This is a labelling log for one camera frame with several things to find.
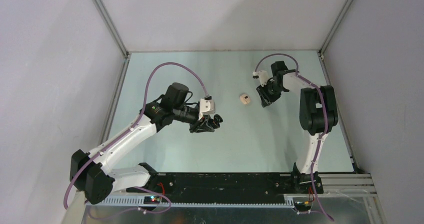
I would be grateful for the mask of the white earbud charging case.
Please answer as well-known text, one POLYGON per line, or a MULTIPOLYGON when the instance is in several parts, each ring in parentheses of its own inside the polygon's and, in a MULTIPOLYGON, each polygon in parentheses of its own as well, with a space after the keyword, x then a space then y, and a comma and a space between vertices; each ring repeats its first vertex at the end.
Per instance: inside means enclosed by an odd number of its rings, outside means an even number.
POLYGON ((240 101, 244 104, 244 105, 248 105, 251 102, 251 98, 249 95, 247 94, 242 94, 240 95, 240 101))

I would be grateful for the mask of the black earbud charging case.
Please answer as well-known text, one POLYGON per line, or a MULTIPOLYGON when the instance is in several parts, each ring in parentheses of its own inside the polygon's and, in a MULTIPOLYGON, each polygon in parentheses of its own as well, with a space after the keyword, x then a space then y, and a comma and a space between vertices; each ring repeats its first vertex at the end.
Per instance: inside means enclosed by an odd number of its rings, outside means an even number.
POLYGON ((220 115, 215 114, 213 116, 213 121, 212 122, 213 122, 213 128, 214 129, 219 129, 221 127, 220 124, 223 123, 223 118, 220 115))

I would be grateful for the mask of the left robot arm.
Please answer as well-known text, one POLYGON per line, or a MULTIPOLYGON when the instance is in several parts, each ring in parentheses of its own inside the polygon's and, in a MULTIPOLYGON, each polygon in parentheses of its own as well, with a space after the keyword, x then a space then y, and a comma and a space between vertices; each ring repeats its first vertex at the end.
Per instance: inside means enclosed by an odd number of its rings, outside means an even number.
POLYGON ((189 125, 190 133, 214 132, 223 122, 215 113, 211 97, 196 103, 186 102, 189 88, 172 83, 166 93, 146 104, 136 119, 113 139, 89 152, 81 149, 71 156, 70 182, 82 191, 86 200, 98 204, 112 192, 141 187, 146 192, 156 190, 158 178, 145 164, 116 169, 115 165, 136 146, 154 136, 173 121, 189 125))

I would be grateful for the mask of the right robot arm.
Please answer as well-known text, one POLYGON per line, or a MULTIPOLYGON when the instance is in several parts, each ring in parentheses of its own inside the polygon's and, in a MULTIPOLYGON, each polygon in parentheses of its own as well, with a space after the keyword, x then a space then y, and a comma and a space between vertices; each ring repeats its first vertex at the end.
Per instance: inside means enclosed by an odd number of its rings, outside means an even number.
POLYGON ((291 188, 296 193, 317 190, 318 165, 323 144, 332 128, 338 124, 338 110, 334 88, 320 86, 301 76, 295 69, 288 69, 284 61, 271 65, 272 74, 255 70, 254 79, 259 80, 256 91, 262 107, 278 100, 285 92, 299 97, 299 122, 304 130, 304 149, 293 165, 291 188))

